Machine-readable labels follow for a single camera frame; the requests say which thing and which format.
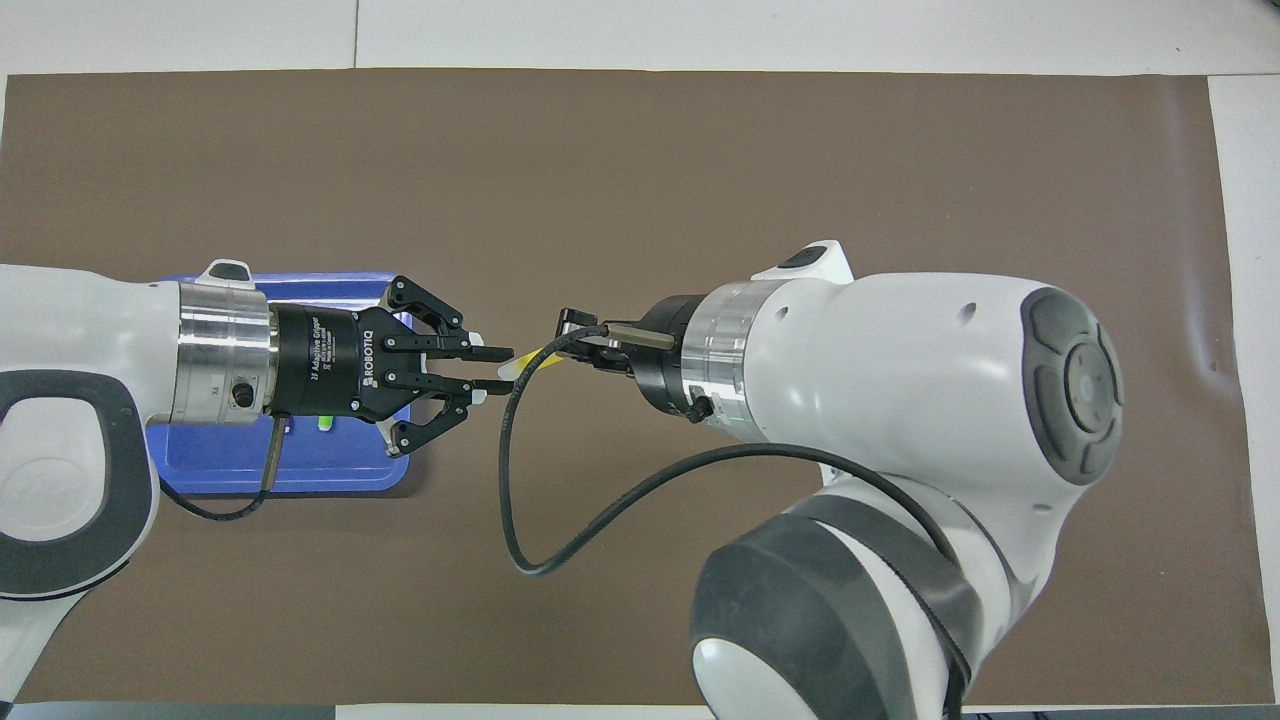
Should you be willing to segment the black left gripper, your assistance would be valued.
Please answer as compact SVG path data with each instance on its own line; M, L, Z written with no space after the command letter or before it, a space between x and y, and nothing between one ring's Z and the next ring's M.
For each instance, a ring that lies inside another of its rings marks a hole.
M406 275L385 288L383 306L392 314L407 313L431 333L392 333L392 315L380 307L361 311L300 304L271 304L276 323L276 370L268 414L273 416L387 418L376 407L376 361L388 352L419 352L428 359L506 363L509 347L485 345L463 325L463 314ZM388 372L384 389L402 389L420 398L442 400L443 409L426 424L383 421L389 457L408 456L456 428L468 409L488 396L512 392L512 380L463 380L419 372Z

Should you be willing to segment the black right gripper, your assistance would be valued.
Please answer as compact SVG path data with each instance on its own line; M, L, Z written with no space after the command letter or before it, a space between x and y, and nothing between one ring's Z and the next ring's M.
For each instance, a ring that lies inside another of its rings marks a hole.
M676 295L652 306L634 325L662 334L669 334L675 345L669 350L639 347L627 354L622 343L604 336L593 336L567 343L561 352L575 352L577 361L607 373L634 377L643 397L660 413L684 416L691 401L681 379L681 352L690 320L705 295ZM556 334L568 334L584 327L604 327L605 320L573 307L562 307Z

